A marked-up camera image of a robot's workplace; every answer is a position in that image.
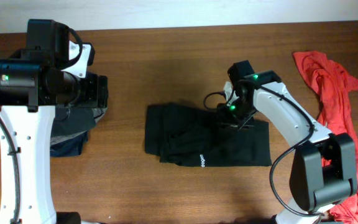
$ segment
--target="gray fabric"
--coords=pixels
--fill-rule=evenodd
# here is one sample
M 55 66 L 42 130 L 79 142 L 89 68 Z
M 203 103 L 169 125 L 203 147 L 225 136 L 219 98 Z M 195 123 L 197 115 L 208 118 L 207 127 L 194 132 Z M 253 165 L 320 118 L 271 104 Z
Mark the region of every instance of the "gray fabric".
M 107 111 L 107 108 L 84 109 L 87 110 L 71 110 L 70 115 L 66 120 L 53 122 L 50 145 L 75 138 L 85 131 L 89 131 L 96 126 L 96 123 L 99 122 Z

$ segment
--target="wooden table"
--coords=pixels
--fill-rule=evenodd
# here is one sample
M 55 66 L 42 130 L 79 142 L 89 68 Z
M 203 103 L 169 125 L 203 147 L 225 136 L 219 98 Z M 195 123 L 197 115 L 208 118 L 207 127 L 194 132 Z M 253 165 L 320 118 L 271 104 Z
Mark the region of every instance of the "wooden table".
M 271 217 L 283 208 L 271 193 L 269 167 L 207 168 L 161 164 L 144 152 L 147 105 L 177 102 L 202 108 L 222 89 L 226 71 L 250 60 L 274 70 L 317 117 L 319 102 L 304 84 L 292 52 L 319 50 L 358 78 L 358 22 L 267 24 L 79 32 L 96 49 L 89 71 L 109 77 L 109 109 L 78 157 L 51 159 L 56 211 L 77 211 L 106 223 L 218 223 Z M 25 34 L 0 34 L 0 58 L 25 46 Z M 358 133 L 358 92 L 350 93 Z M 222 101 L 211 98 L 211 105 Z M 265 119 L 258 114 L 257 118 Z M 287 147 L 270 125 L 275 159 Z M 292 158 L 276 171 L 281 196 L 291 197 Z

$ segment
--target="red cloth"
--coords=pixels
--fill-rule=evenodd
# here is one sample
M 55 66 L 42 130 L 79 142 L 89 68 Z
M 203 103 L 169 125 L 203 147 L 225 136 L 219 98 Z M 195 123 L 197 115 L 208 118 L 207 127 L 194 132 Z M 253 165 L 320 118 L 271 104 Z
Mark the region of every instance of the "red cloth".
M 358 184 L 358 138 L 353 128 L 348 95 L 348 92 L 358 90 L 358 79 L 350 76 L 339 63 L 328 60 L 321 52 L 296 52 L 293 56 L 306 84 L 320 96 L 323 103 L 318 122 L 327 125 L 334 134 L 347 133 L 354 140 Z M 358 223 L 358 191 L 332 208 L 330 213 L 336 221 Z

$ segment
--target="black cloth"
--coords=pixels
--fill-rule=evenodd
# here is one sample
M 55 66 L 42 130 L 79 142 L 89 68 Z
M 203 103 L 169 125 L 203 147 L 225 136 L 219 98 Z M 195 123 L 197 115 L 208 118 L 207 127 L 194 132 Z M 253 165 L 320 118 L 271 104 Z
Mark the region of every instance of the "black cloth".
M 145 151 L 179 166 L 270 166 L 269 124 L 223 126 L 216 113 L 173 103 L 147 108 Z
M 81 224 L 81 216 L 78 212 L 57 212 L 56 223 Z
M 79 156 L 82 153 L 84 144 L 88 141 L 88 132 L 85 131 L 79 136 L 68 139 L 50 146 L 50 156 L 52 157 L 69 157 Z

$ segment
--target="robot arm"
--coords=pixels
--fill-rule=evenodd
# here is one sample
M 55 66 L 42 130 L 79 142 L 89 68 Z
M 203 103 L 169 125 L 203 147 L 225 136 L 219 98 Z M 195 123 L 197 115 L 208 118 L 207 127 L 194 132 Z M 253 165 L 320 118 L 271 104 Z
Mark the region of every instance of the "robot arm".
M 31 19 L 26 48 L 0 60 L 1 224 L 59 220 L 50 189 L 53 119 L 57 108 L 107 107 L 107 77 L 86 71 L 94 53 L 66 25 Z
M 235 63 L 228 74 L 239 98 L 227 110 L 240 120 L 255 111 L 263 113 L 295 151 L 290 176 L 293 199 L 277 215 L 277 223 L 313 223 L 319 218 L 313 214 L 325 212 L 356 194 L 355 147 L 349 135 L 335 135 L 313 119 L 273 71 L 255 73 L 245 61 Z M 310 138 L 301 142 L 306 136 Z M 270 172 L 273 192 L 274 168 L 282 158 L 273 163 Z M 331 164 L 323 167 L 321 158 L 331 160 Z M 282 203 L 276 192 L 275 196 Z

